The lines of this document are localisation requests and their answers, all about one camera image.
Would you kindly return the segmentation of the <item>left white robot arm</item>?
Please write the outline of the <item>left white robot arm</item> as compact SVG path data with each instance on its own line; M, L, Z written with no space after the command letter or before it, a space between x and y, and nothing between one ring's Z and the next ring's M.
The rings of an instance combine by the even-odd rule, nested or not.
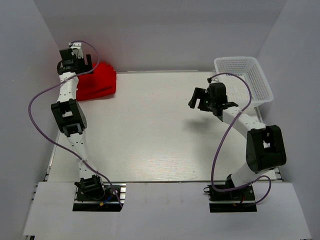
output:
M69 48L59 51L61 61L57 65L57 73L61 86L56 103L51 105L51 111L57 126L71 145L71 149L81 157L78 161L80 180L75 183L80 193L99 200L105 196L106 187L101 178L87 168L90 154L87 146L85 129L86 117L77 101L79 78L77 75L90 71L91 56L83 55L80 42L70 43Z

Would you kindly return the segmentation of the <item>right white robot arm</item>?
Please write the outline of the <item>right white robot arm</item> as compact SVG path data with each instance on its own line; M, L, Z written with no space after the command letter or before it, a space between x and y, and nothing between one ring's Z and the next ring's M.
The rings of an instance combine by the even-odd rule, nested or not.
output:
M220 150L231 129L236 130L246 140L245 163L227 178L226 195L236 200L244 193L244 188L263 177L263 174L283 166L287 162L282 131L277 125L265 125L245 113L235 102L229 101L223 83L211 83L208 88L195 88L188 103L191 109L211 112L227 130L213 157L211 177L214 180L216 163Z

